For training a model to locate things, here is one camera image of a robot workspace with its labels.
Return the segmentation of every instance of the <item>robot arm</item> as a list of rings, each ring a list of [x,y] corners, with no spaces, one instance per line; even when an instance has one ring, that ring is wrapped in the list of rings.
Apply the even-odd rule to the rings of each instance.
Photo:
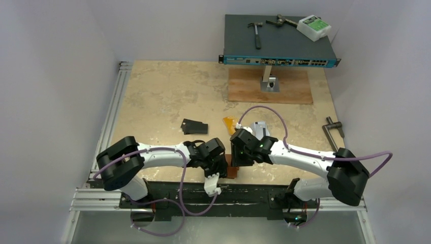
[[[314,198],[335,197],[339,201],[357,206],[360,202],[368,171],[359,161],[337,162],[323,160],[323,157],[353,158],[347,149],[338,152],[314,151],[289,145],[286,148],[282,141],[265,136],[261,140],[245,129],[237,130],[230,138],[232,147],[232,166],[250,166],[255,162],[288,165],[312,172],[320,178],[294,179],[289,189],[301,201]],[[225,148],[218,138],[208,142],[186,141],[172,146],[152,146],[137,143],[134,137],[126,137],[109,147],[97,156],[99,168],[113,160],[133,151],[143,151],[133,155],[129,160],[113,164],[101,173],[104,189],[107,191],[120,189],[133,200],[139,200],[148,194],[144,180],[136,176],[141,169],[160,166],[184,167],[181,151],[186,157],[187,167],[201,167],[204,170],[204,189],[208,196],[220,194],[217,187],[219,178],[227,176],[227,162],[224,156]],[[322,159],[304,156],[292,152],[291,149],[321,155]]]
[[[227,162],[224,156],[225,148],[218,138],[201,144],[186,141],[172,146],[154,146],[137,143],[134,137],[125,137],[97,156],[99,168],[103,168],[113,160],[133,151],[141,151],[108,167],[101,173],[106,191],[120,189],[132,200],[139,200],[148,195],[148,189],[143,179],[136,174],[141,169],[161,166],[184,167],[185,156],[187,167],[204,169],[204,189],[208,196],[220,194],[217,187],[219,177],[227,176]]]

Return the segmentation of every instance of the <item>black motor joint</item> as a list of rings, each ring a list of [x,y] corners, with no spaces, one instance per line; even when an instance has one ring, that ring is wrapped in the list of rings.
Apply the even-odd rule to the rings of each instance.
[[[228,163],[225,158],[225,147],[219,138],[201,142],[199,145],[196,145],[196,142],[186,141],[184,145],[189,150],[191,159],[187,167],[201,167],[205,177],[217,173],[220,178],[227,177]]]
[[[232,145],[232,166],[252,166],[257,163],[272,164],[269,155],[271,147],[278,141],[275,137],[264,136],[261,140],[245,129],[237,130],[230,138]]]

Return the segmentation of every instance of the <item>hammer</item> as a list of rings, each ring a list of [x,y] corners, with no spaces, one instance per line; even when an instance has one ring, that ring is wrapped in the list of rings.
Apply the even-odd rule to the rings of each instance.
[[[260,38],[259,38],[259,33],[257,32],[257,27],[258,26],[262,27],[263,23],[262,22],[254,22],[254,23],[248,24],[247,26],[248,27],[250,27],[250,26],[254,26],[255,27],[255,45],[256,45],[256,49],[261,49],[262,45],[260,44]]]

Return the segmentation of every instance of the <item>metal stand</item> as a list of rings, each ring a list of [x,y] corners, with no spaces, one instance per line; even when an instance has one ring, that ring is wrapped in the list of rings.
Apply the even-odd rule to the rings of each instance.
[[[276,76],[271,75],[271,68],[271,65],[266,65],[263,70],[263,76],[260,81],[260,91],[266,93],[279,93],[279,79]]]

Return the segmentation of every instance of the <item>purple cable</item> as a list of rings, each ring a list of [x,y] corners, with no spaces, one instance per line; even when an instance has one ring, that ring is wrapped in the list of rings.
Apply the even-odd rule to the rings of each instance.
[[[179,225],[179,227],[176,230],[174,230],[172,232],[168,232],[168,233],[155,233],[155,232],[152,232],[152,231],[149,231],[149,230],[142,229],[142,228],[140,228],[140,227],[138,227],[138,226],[135,225],[135,223],[133,222],[132,215],[130,215],[130,222],[132,223],[132,227],[134,227],[135,229],[137,229],[139,231],[142,231],[142,232],[145,232],[147,234],[154,235],[154,236],[162,236],[162,237],[164,237],[164,236],[170,236],[170,235],[174,235],[178,231],[180,231],[181,228],[184,226],[184,223],[186,222],[186,213],[184,212],[184,209],[181,208],[181,205],[179,205],[174,200],[171,200],[171,199],[158,199],[158,200],[154,200],[154,201],[151,201],[151,202],[141,203],[141,202],[137,202],[137,201],[132,200],[129,196],[128,196],[128,199],[131,202],[133,202],[134,204],[141,205],[141,206],[145,206],[145,205],[148,205],[148,204],[153,204],[153,203],[156,203],[156,202],[163,202],[163,201],[172,202],[172,203],[176,204],[179,207],[179,209],[181,210],[181,212],[182,212],[182,221],[181,221],[181,224]]]
[[[148,234],[151,234],[151,235],[155,235],[155,236],[170,236],[170,235],[174,235],[175,233],[177,233],[183,227],[184,221],[185,221],[185,217],[186,217],[186,214],[184,212],[186,212],[186,213],[188,213],[189,215],[192,215],[192,216],[203,215],[203,214],[207,213],[211,209],[211,207],[214,205],[214,202],[215,202],[215,200],[217,198],[217,195],[215,195],[213,197],[213,199],[212,199],[212,202],[209,204],[208,208],[205,209],[202,212],[194,213],[194,212],[190,212],[186,208],[186,206],[184,205],[183,199],[182,199],[182,185],[183,185],[183,182],[184,182],[184,177],[186,175],[187,159],[186,159],[185,154],[182,151],[176,150],[176,149],[170,148],[170,147],[155,147],[155,148],[150,148],[149,150],[142,149],[142,150],[138,150],[138,151],[133,151],[133,152],[130,152],[130,153],[126,154],[126,155],[123,155],[123,156],[121,156],[121,157],[113,160],[112,162],[108,163],[107,165],[103,166],[98,172],[96,172],[94,174],[93,179],[96,179],[97,176],[99,176],[103,171],[105,171],[107,168],[109,168],[113,164],[118,163],[118,162],[120,162],[120,161],[122,161],[122,160],[124,160],[124,159],[126,159],[128,157],[131,157],[131,156],[136,155],[136,154],[146,153],[148,151],[159,151],[159,150],[173,151],[173,152],[179,153],[181,155],[181,157],[182,157],[183,162],[184,162],[184,166],[183,166],[183,170],[182,170],[182,176],[181,176],[181,181],[179,182],[179,189],[178,189],[179,190],[179,201],[180,201],[180,204],[178,204],[177,202],[175,202],[175,201],[173,201],[171,199],[159,199],[159,200],[155,200],[155,201],[151,201],[151,202],[146,202],[146,203],[138,203],[136,201],[133,201],[130,198],[129,199],[130,199],[130,201],[132,201],[134,203],[137,203],[139,205],[148,205],[148,204],[152,204],[152,203],[156,203],[156,202],[162,202],[162,201],[173,202],[173,203],[175,203],[181,209],[183,220],[182,220],[180,226],[178,227],[178,229],[176,229],[176,230],[174,230],[172,232],[169,232],[169,233],[162,233],[162,234],[160,234],[160,233],[154,233],[154,232],[151,232],[151,231],[139,228],[139,227],[137,227],[133,223],[132,219],[131,219],[131,221],[132,221],[132,226],[135,227],[136,229],[142,231],[142,232],[145,232],[145,233],[148,233]]]
[[[269,109],[269,110],[271,110],[272,112],[274,112],[278,117],[279,117],[279,119],[281,120],[281,122],[282,122],[282,124],[283,124],[283,127],[284,127],[284,130],[285,130],[285,136],[284,136],[284,138],[283,138],[283,144],[284,144],[284,146],[286,147],[286,148],[288,148],[289,147],[289,145],[287,144],[287,136],[288,136],[288,132],[287,132],[287,125],[286,125],[286,122],[284,121],[284,119],[282,118],[282,116],[277,112],[277,111],[275,111],[274,109],[272,109],[272,108],[270,108],[270,107],[268,107],[268,106],[264,106],[264,105],[256,105],[256,106],[253,106],[253,107],[251,107],[251,108],[249,108],[249,109],[247,109],[243,114],[242,114],[242,116],[241,116],[241,118],[239,118],[239,121],[238,121],[238,124],[241,124],[241,121],[242,121],[242,119],[244,118],[244,116],[245,116],[245,114],[246,113],[248,113],[250,110],[252,110],[252,109],[255,109],[255,108],[266,108],[266,109]],[[293,149],[293,148],[291,148],[290,149],[292,152],[294,152],[294,153],[297,153],[297,154],[301,154],[301,155],[304,155],[304,156],[309,156],[309,157],[313,157],[313,158],[317,158],[317,159],[322,159],[321,157],[320,157],[320,155],[316,155],[316,154],[311,154],[311,153],[306,153],[306,152],[303,152],[303,151],[299,151],[299,150],[295,150],[295,149]],[[352,160],[354,160],[354,161],[359,161],[359,160],[368,160],[368,159],[373,159],[373,158],[377,158],[377,157],[380,157],[380,156],[383,156],[383,155],[388,155],[388,157],[386,157],[386,159],[370,174],[370,178],[372,177],[372,176],[374,176],[377,172],[379,172],[379,170],[381,170],[382,168],[383,168],[383,166],[385,166],[386,165],[386,163],[387,162],[389,162],[389,160],[392,158],[392,156],[393,156],[393,153],[392,152],[390,152],[390,151],[382,151],[382,152],[379,152],[379,153],[376,153],[376,154],[373,154],[373,155],[368,155],[368,156],[363,156],[363,157],[356,157],[356,158],[345,158],[345,159],[343,159],[343,158],[330,158],[330,157],[323,157],[323,159],[324,160],[335,160],[335,161],[339,161],[339,162],[346,162],[346,161],[352,161]],[[317,215],[317,213],[319,212],[319,208],[320,208],[320,199],[318,199],[318,204],[317,204],[317,208],[316,208],[316,212],[314,213],[314,215],[310,218],[310,220],[309,221],[307,221],[305,224],[303,224],[302,226],[301,226],[301,228],[302,227],[305,227],[305,226],[307,226],[314,218],[315,218],[315,216]]]

